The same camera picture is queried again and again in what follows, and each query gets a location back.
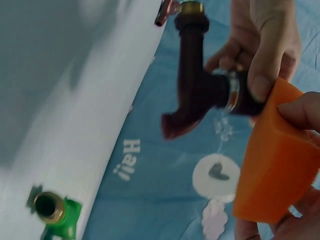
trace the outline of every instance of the hand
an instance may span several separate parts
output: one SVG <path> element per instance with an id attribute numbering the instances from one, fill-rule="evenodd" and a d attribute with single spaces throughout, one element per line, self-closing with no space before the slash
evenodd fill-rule
<path id="1" fill-rule="evenodd" d="M 248 70 L 252 96 L 264 102 L 276 78 L 290 81 L 301 57 L 294 0 L 231 0 L 230 36 L 208 72 Z"/>
<path id="2" fill-rule="evenodd" d="M 305 93 L 292 103 L 280 105 L 278 111 L 294 126 L 320 133 L 320 93 Z M 311 131 L 310 136 L 314 143 L 320 146 L 320 135 Z M 310 186 L 306 195 L 294 207 L 302 214 L 302 217 L 298 218 L 288 214 L 279 223 L 270 225 L 274 234 L 272 240 L 319 240 L 320 190 Z M 260 239 L 255 222 L 236 220 L 235 240 Z"/>

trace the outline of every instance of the faucet handle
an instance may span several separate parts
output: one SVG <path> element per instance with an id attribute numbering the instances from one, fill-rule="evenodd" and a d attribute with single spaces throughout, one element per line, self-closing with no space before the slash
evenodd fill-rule
<path id="1" fill-rule="evenodd" d="M 156 16 L 156 19 L 154 21 L 154 24 L 158 27 L 162 27 L 168 17 L 170 15 L 175 15 L 180 11 L 180 3 L 175 0 L 162 0 L 158 15 Z"/>

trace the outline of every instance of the pipe thread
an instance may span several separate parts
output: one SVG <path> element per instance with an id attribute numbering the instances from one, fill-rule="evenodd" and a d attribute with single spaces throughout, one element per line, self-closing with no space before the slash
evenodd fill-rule
<path id="1" fill-rule="evenodd" d="M 184 1 L 180 5 L 180 13 L 182 14 L 205 14 L 204 5 L 199 1 Z"/>

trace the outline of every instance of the dark red plastic faucet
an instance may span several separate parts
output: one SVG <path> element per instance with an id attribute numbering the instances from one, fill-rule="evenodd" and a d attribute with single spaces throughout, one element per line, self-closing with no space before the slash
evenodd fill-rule
<path id="1" fill-rule="evenodd" d="M 190 132 L 213 107 L 231 114 L 258 115 L 264 104 L 249 93 L 246 72 L 210 74 L 204 70 L 203 41 L 209 20 L 202 3 L 181 3 L 174 24 L 180 35 L 178 109 L 161 117 L 164 138 L 174 139 Z"/>

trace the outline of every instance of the brass fitting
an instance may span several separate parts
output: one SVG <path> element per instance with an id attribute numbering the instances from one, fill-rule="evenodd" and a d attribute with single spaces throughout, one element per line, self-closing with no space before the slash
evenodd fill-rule
<path id="1" fill-rule="evenodd" d="M 65 216 L 64 200 L 50 191 L 37 194 L 33 207 L 40 219 L 48 225 L 59 223 Z"/>
<path id="2" fill-rule="evenodd" d="M 205 8 L 199 1 L 184 1 L 180 4 L 180 14 L 205 14 Z"/>

